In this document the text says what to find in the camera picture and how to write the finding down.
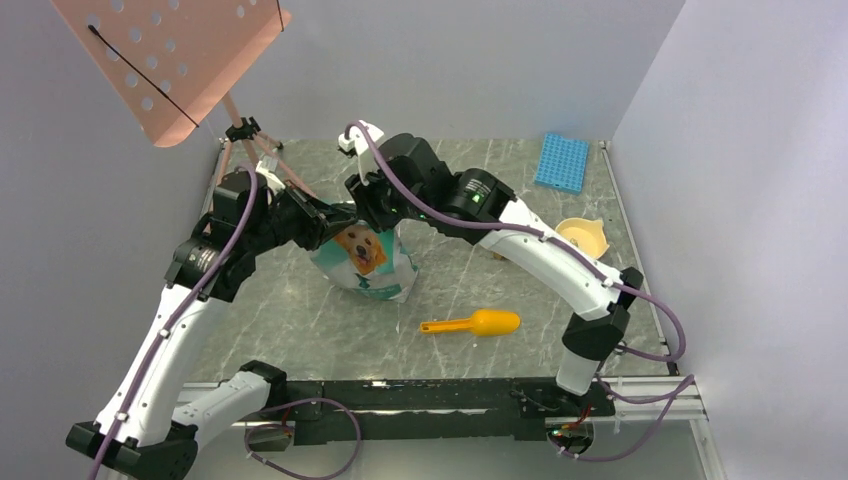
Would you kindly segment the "green dog food bag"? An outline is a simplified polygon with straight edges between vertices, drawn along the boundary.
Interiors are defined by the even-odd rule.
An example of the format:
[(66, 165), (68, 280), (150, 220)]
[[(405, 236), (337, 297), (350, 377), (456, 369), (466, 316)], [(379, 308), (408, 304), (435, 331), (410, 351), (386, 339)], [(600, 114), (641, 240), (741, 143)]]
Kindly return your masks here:
[(377, 232), (364, 221), (312, 251), (310, 260), (342, 289), (398, 303), (407, 300), (419, 271), (396, 231)]

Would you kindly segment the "orange plastic scoop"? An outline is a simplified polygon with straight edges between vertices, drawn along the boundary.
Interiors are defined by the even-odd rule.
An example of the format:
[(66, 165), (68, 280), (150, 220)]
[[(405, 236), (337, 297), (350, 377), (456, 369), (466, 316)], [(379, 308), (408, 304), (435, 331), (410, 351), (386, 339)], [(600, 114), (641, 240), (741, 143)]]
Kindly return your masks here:
[(511, 334), (520, 325), (521, 318), (514, 312), (480, 309), (468, 318), (422, 322), (419, 332), (430, 335), (470, 333), (479, 337), (493, 337)]

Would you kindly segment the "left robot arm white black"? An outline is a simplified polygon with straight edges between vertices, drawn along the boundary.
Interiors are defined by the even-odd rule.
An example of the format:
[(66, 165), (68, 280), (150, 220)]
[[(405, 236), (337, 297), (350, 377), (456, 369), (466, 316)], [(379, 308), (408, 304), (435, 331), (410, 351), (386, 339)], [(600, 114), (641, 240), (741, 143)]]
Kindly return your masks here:
[(150, 330), (123, 381), (95, 419), (71, 427), (66, 445), (95, 467), (134, 479), (182, 479), (199, 451), (236, 421), (278, 420), (293, 405), (287, 375), (259, 360), (186, 405), (178, 399), (258, 256), (289, 243), (315, 250), (355, 222), (352, 205), (327, 204), (292, 184), (275, 189), (250, 168), (225, 175), (210, 210), (173, 253)]

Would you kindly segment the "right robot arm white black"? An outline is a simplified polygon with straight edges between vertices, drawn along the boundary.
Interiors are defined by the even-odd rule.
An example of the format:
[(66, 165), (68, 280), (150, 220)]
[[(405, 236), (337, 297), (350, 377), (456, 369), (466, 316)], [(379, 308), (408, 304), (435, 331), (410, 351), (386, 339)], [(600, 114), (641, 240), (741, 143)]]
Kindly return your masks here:
[(425, 222), (446, 237), (505, 257), (572, 308), (551, 398), (564, 415), (586, 407), (595, 373), (626, 332), (642, 273), (633, 267), (618, 270), (583, 253), (493, 174), (479, 168), (451, 172), (420, 137), (404, 133), (383, 139), (352, 125), (338, 144), (358, 160), (358, 173), (345, 185), (372, 228)]

